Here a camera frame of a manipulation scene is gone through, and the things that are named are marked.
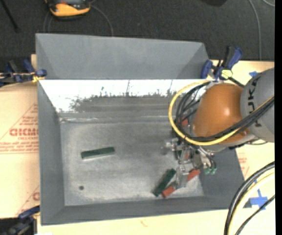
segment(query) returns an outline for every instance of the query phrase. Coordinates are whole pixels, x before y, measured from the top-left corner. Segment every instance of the clamp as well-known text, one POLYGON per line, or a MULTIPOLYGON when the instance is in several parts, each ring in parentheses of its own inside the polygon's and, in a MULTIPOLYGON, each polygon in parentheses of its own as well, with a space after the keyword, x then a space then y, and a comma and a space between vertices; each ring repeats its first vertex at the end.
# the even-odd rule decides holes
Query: clamp
POLYGON ((232 67, 241 59, 243 55, 239 47, 228 46, 223 61, 219 60, 217 66, 211 60, 207 60, 203 65, 201 78, 206 79, 210 75, 215 80, 228 80, 232 77, 232 67))
POLYGON ((35 70, 28 59, 24 59, 24 70, 20 70, 13 60, 6 65, 6 72, 0 74, 0 87, 10 84, 37 81, 47 75, 46 70, 35 70))
POLYGON ((1 235, 22 235, 31 228, 31 224, 35 222, 33 215, 40 212, 40 206, 35 206, 30 208, 21 214, 19 214, 18 219, 20 222, 9 228, 6 232, 1 233, 1 235))

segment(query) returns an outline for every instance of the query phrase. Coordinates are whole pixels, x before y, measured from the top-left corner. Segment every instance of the green object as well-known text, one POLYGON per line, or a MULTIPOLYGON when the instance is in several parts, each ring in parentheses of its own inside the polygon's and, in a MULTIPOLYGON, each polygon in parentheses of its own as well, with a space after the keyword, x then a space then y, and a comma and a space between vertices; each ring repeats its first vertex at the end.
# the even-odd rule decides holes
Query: green object
POLYGON ((204 169, 205 175, 209 174, 210 171, 211 171, 211 169, 209 169, 209 168, 204 169))
POLYGON ((111 155, 113 153, 115 153, 115 148, 107 147, 107 148, 101 148, 96 150, 83 151, 81 152, 81 158, 82 159, 96 158, 96 157, 111 155))
POLYGON ((174 177, 175 173, 176 171, 174 169, 167 171, 166 175, 163 177, 162 181, 153 192, 156 197, 158 197, 164 191, 170 180, 174 177))
POLYGON ((217 171, 217 168, 213 168, 211 171, 210 171, 210 174, 214 175, 217 171))

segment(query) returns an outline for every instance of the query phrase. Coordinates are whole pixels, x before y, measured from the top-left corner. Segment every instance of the orange device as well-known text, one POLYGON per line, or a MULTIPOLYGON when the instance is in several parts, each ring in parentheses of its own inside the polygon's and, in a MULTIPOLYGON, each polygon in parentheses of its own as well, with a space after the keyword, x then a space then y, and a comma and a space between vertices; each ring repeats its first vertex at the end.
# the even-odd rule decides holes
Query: orange device
POLYGON ((87 0, 45 0, 50 12, 59 19, 74 19, 90 10, 87 0))

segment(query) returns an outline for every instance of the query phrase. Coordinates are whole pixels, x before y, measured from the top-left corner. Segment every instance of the black floor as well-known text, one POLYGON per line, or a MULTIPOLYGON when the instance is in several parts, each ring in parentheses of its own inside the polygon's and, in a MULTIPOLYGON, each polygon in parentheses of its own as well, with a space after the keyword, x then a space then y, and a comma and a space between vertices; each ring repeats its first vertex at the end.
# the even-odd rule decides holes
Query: black floor
MULTIPOLYGON (((114 36, 203 42, 211 59, 236 45, 243 60, 275 60, 275 7, 263 0, 96 0, 86 16, 68 22, 48 15, 43 0, 4 1, 20 32, 0 1, 0 70, 35 52, 36 32, 111 35, 103 14, 114 36)), ((15 222, 1 220, 0 231, 15 222)))

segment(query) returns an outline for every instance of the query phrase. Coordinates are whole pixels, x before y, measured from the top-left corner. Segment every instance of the gray bin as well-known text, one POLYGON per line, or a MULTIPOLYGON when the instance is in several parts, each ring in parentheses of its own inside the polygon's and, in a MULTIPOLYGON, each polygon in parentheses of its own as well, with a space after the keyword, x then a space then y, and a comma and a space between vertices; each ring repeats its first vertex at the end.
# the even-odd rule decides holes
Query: gray bin
POLYGON ((168 105, 199 79, 204 44, 37 34, 41 223, 61 224, 225 209, 243 181, 234 150, 217 172, 192 179, 168 199, 152 194, 177 163, 168 105), (82 159, 81 152, 115 153, 82 159))

